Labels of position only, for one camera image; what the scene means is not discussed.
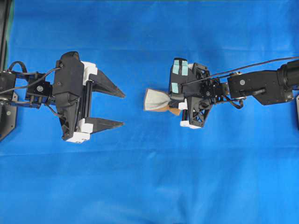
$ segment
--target blue surface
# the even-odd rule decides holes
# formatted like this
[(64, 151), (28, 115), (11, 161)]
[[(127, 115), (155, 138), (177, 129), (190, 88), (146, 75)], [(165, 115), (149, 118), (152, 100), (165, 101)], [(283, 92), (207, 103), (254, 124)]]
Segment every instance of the blue surface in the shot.
[(294, 102), (218, 105), (202, 130), (142, 111), (147, 87), (167, 90), (174, 57), (215, 73), (298, 56), (298, 6), (17, 0), (9, 62), (46, 72), (77, 50), (127, 95), (95, 93), (92, 115), (126, 124), (76, 145), (61, 140), (47, 108), (19, 109), (18, 127), (0, 144), (0, 223), (298, 223)]

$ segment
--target white plastic part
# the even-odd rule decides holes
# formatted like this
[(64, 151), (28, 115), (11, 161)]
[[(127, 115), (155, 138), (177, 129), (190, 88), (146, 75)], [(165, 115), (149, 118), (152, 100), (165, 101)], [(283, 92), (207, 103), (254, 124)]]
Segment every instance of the white plastic part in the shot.
[(91, 62), (83, 62), (84, 64), (84, 75), (83, 75), (83, 85), (86, 85), (86, 82), (89, 80), (89, 75), (90, 74), (94, 74), (97, 75), (98, 74), (98, 68), (97, 65)]
[(189, 127), (191, 129), (198, 129), (201, 127), (195, 126), (195, 125), (190, 125), (188, 120), (181, 120), (181, 122), (179, 123), (179, 125), (181, 127)]
[(178, 109), (179, 110), (188, 110), (188, 106), (187, 106), (187, 99), (185, 98), (185, 101), (182, 103), (178, 104)]
[[(188, 104), (187, 104), (187, 99), (186, 98), (185, 98), (184, 102), (178, 104), (178, 108), (180, 110), (188, 110)], [(180, 121), (179, 125), (181, 127), (189, 127), (191, 129), (201, 128), (201, 127), (198, 127), (198, 126), (195, 126), (195, 125), (190, 125), (188, 120), (182, 120), (182, 121)]]
[(78, 131), (74, 132), (73, 137), (68, 139), (69, 142), (82, 143), (90, 140), (90, 133), (93, 132), (93, 124), (85, 123), (85, 118), (78, 122)]
[(192, 64), (188, 64), (188, 68), (192, 70), (192, 69), (193, 69), (193, 64), (194, 64), (194, 63), (192, 63)]

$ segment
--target teal tape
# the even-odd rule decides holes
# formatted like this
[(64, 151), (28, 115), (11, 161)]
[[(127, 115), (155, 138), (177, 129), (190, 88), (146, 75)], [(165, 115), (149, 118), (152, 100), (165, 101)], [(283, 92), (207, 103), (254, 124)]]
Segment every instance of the teal tape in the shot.
[(178, 93), (178, 84), (177, 83), (171, 83), (172, 92)]
[(172, 73), (178, 75), (178, 70), (179, 70), (179, 61), (174, 60), (173, 67), (172, 67)]
[(182, 76), (188, 75), (188, 62), (182, 61)]

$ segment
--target brown fabric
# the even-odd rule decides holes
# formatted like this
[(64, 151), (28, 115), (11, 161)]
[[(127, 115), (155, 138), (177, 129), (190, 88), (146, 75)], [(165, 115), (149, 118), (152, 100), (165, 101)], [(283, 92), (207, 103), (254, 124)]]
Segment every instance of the brown fabric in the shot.
[(170, 111), (171, 113), (173, 113), (174, 115), (179, 115), (181, 113), (181, 111), (178, 108), (170, 108), (168, 105), (160, 108), (158, 110), (152, 110), (153, 112), (165, 112), (165, 111)]

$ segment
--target black bracket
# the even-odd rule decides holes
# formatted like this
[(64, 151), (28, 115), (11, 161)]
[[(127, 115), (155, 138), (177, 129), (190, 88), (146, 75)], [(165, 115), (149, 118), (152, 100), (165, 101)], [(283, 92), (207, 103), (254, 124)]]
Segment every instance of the black bracket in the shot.
[[(12, 101), (17, 101), (18, 95), (13, 94)], [(11, 133), (16, 126), (17, 107), (0, 105), (0, 141), (2, 141), (9, 133)]]

